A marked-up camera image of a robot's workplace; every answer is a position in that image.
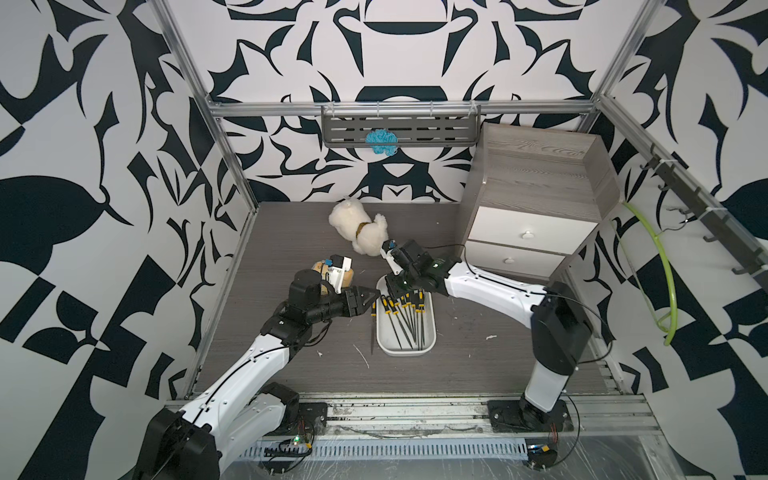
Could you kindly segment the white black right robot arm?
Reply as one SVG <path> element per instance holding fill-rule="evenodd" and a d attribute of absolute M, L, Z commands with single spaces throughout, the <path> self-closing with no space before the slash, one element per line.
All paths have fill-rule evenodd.
<path fill-rule="evenodd" d="M 391 272 L 388 293 L 400 297 L 422 290 L 485 306 L 527 327 L 535 364 L 527 386 L 511 407 L 489 414 L 502 431 L 543 432 L 563 426 L 568 416 L 561 394 L 593 335 L 592 322 L 573 291 L 515 281 L 473 266 L 454 255 L 434 257 L 414 240 L 386 240 L 381 256 Z"/>

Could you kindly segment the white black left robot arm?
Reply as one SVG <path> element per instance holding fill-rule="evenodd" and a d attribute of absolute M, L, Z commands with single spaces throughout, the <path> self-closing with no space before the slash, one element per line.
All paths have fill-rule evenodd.
<path fill-rule="evenodd" d="M 198 397 L 152 418 L 133 478 L 218 479 L 258 439 L 289 427 L 298 395 L 273 376 L 312 343 L 315 324 L 363 315 L 379 296 L 362 286 L 336 291 L 315 270 L 297 272 L 248 350 Z"/>

